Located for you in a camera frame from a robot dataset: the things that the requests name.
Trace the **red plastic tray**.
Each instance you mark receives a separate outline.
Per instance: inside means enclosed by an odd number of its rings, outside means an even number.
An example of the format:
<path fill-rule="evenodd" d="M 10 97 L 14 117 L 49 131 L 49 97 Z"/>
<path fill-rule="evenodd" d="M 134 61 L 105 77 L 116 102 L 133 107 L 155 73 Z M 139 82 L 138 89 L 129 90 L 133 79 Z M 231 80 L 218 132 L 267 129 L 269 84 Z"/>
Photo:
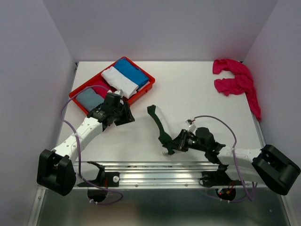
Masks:
<path fill-rule="evenodd" d="M 131 61 L 129 58 L 127 57 L 122 57 L 127 59 L 133 66 L 138 67 L 148 78 L 149 81 L 140 89 L 137 90 L 137 93 L 133 96 L 131 96 L 129 99 L 125 98 L 123 96 L 123 100 L 127 101 L 130 105 L 133 104 L 135 101 L 137 101 L 139 98 L 141 98 L 144 94 L 146 94 L 153 86 L 153 84 L 155 83 L 155 79 L 149 75 L 145 70 L 143 70 L 141 67 L 139 67 L 137 64 L 135 64 L 133 61 Z M 108 69 L 109 67 L 115 65 L 116 62 L 112 63 L 110 66 L 106 67 L 105 69 L 103 69 L 102 71 Z M 69 97 L 73 99 L 73 102 L 75 102 L 75 104 L 84 112 L 84 113 L 88 113 L 88 111 L 76 100 L 76 96 L 80 93 L 82 93 L 84 90 L 92 88 L 94 86 L 105 86 L 110 88 L 111 92 L 116 91 L 117 89 L 115 89 L 114 87 L 110 86 L 106 80 L 101 76 L 102 71 L 100 71 L 97 75 L 95 75 L 94 77 L 92 77 L 91 79 L 89 79 L 88 81 L 86 81 L 85 83 L 83 83 L 82 85 L 80 85 L 78 88 L 76 88 L 74 91 L 72 91 L 69 94 Z"/>

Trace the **cream and green t-shirt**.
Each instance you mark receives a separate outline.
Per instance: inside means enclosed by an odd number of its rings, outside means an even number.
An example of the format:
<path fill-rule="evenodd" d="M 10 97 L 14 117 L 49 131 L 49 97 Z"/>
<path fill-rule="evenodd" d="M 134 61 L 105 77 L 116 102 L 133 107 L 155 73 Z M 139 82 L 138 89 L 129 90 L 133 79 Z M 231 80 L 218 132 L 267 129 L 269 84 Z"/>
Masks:
<path fill-rule="evenodd" d="M 173 155 L 175 151 L 188 151 L 188 147 L 185 146 L 188 134 L 186 130 L 182 129 L 178 136 L 173 136 L 161 109 L 156 105 L 148 106 L 147 113 L 155 121 L 159 129 L 158 140 L 162 144 L 162 154 L 164 156 Z"/>

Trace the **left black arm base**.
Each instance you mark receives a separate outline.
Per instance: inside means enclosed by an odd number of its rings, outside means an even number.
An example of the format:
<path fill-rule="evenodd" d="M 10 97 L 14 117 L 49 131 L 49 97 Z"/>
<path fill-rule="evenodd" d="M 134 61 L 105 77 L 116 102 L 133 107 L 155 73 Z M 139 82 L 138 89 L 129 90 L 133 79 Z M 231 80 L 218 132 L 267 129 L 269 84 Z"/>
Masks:
<path fill-rule="evenodd" d="M 117 171 L 106 171 L 105 166 L 88 161 L 81 164 L 82 176 L 92 184 L 101 187 L 118 187 L 120 173 Z"/>

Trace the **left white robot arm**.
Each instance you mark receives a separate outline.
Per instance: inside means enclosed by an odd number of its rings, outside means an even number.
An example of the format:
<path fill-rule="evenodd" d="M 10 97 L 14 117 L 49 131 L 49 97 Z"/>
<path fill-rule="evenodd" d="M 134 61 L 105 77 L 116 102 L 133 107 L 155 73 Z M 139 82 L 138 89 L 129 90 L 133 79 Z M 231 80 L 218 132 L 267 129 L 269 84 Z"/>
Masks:
<path fill-rule="evenodd" d="M 108 92 L 103 103 L 91 110 L 81 125 L 60 145 L 52 150 L 45 149 L 39 156 L 37 183 L 62 196 L 81 183 L 101 188 L 105 184 L 104 166 L 90 161 L 95 167 L 84 176 L 81 166 L 81 152 L 109 126 L 134 122 L 130 106 L 122 100 L 121 90 Z"/>

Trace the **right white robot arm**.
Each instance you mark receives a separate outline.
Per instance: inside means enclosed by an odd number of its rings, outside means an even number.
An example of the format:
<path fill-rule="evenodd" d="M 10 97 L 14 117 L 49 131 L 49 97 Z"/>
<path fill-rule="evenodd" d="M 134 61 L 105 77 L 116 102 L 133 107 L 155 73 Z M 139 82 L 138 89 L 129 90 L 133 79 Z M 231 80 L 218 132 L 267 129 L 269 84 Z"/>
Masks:
<path fill-rule="evenodd" d="M 301 169 L 272 145 L 261 149 L 235 149 L 215 141 L 208 128 L 197 128 L 195 133 L 182 130 L 171 147 L 186 152 L 203 151 L 209 162 L 218 165 L 217 171 L 202 172 L 204 186 L 236 186 L 243 182 L 266 185 L 271 191 L 287 195 Z"/>

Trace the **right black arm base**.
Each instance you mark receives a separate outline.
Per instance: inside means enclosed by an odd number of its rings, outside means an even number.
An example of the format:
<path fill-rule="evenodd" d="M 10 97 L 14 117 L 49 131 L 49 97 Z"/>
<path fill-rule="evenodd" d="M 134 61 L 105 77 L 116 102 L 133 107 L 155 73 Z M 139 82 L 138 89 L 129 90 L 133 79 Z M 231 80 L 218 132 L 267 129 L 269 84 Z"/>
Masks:
<path fill-rule="evenodd" d="M 201 178 L 199 179 L 199 184 L 203 187 L 213 187 L 213 186 L 240 186 L 242 183 L 239 180 L 232 180 L 226 174 L 228 165 L 218 166 L 217 171 L 203 171 L 201 173 Z"/>

